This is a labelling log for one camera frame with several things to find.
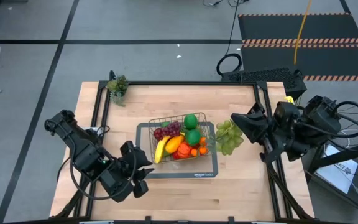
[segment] yellow cable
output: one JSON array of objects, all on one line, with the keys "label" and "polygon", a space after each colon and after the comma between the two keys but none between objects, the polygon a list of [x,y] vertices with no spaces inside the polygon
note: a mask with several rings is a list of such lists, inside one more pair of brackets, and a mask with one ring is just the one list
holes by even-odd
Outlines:
[{"label": "yellow cable", "polygon": [[293,64],[294,64],[294,65],[296,65],[296,56],[297,56],[297,54],[298,54],[299,39],[301,38],[301,34],[302,34],[302,30],[303,30],[303,25],[305,24],[306,16],[308,16],[310,5],[311,5],[311,0],[309,0],[309,4],[308,4],[308,7],[306,8],[305,15],[303,16],[301,28],[299,29],[298,38],[297,38],[297,40],[296,40],[295,55],[293,56]]}]

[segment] wire basket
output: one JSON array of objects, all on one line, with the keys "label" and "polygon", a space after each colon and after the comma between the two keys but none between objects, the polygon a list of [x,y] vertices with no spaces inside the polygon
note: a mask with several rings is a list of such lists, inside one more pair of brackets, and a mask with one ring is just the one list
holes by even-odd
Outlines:
[{"label": "wire basket", "polygon": [[[179,116],[171,116],[171,117],[166,117],[166,118],[151,119],[149,121],[150,152],[151,152],[153,163],[155,163],[155,150],[156,150],[157,144],[158,144],[158,140],[154,137],[154,131],[157,128],[161,128],[162,123],[167,122],[167,121],[170,123],[178,121],[181,124],[181,126],[184,127],[184,121],[185,121],[186,115],[188,115],[188,114],[179,115]],[[198,120],[197,128],[200,130],[201,135],[208,138],[210,136],[210,130],[209,130],[209,126],[207,125],[207,120],[206,120],[205,114],[204,113],[193,113],[193,115],[195,115]],[[196,159],[199,157],[210,156],[210,155],[212,155],[210,148],[208,148],[208,152],[205,155],[201,155],[200,147],[199,147],[199,148],[197,148],[197,156],[196,157],[188,157],[185,159],[174,159],[171,154],[169,154],[169,155],[167,154],[167,156],[164,156],[161,158],[161,161],[159,162],[159,164],[164,163],[164,162]]]}]

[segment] orange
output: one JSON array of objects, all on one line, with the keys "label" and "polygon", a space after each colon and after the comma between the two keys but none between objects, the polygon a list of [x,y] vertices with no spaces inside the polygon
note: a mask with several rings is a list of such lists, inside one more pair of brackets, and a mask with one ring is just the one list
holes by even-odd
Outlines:
[{"label": "orange", "polygon": [[197,149],[192,149],[190,153],[193,157],[197,157]]},{"label": "orange", "polygon": [[208,149],[206,147],[200,147],[199,150],[201,155],[205,155],[208,153]]},{"label": "orange", "polygon": [[201,137],[199,144],[200,146],[206,146],[206,137]]}]

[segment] green grapes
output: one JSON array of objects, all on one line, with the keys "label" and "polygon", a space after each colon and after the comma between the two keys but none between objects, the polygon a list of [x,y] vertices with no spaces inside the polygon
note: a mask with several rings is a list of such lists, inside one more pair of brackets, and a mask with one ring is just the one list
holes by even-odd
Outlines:
[{"label": "green grapes", "polygon": [[222,155],[231,155],[244,142],[241,129],[231,120],[216,125],[216,150]]}]

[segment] red grapes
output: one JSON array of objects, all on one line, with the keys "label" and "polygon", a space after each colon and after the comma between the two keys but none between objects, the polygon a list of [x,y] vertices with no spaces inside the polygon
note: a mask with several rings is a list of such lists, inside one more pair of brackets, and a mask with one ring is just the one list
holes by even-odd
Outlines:
[{"label": "red grapes", "polygon": [[174,121],[165,128],[157,128],[154,131],[154,137],[157,140],[162,140],[164,136],[179,136],[181,130],[181,124],[178,121]]}]

